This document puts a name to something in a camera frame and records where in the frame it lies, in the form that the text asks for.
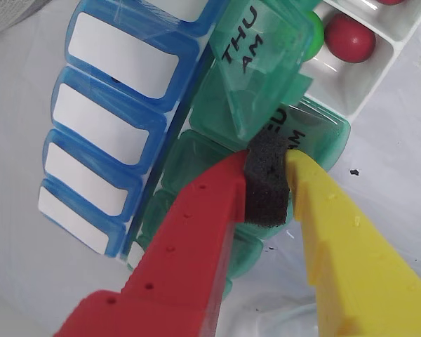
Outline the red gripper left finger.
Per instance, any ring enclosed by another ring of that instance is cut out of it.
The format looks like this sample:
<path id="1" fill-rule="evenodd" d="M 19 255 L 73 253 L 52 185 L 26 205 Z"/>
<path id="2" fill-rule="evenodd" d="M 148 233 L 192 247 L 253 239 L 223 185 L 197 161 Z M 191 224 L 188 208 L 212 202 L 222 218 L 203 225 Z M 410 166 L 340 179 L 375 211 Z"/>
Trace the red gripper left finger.
<path id="1" fill-rule="evenodd" d="M 182 188 L 122 290 L 84 298 L 58 335 L 214 336 L 235 226 L 286 220 L 287 147 L 259 133 Z"/>

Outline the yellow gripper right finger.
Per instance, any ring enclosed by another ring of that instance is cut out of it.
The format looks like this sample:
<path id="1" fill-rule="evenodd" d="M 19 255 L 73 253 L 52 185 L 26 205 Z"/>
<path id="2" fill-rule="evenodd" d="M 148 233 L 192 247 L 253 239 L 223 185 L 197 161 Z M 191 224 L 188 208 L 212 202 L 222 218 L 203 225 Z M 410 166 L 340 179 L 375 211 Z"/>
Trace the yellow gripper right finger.
<path id="1" fill-rule="evenodd" d="M 421 336 L 421 279 L 307 154 L 286 153 L 320 336 Z"/>

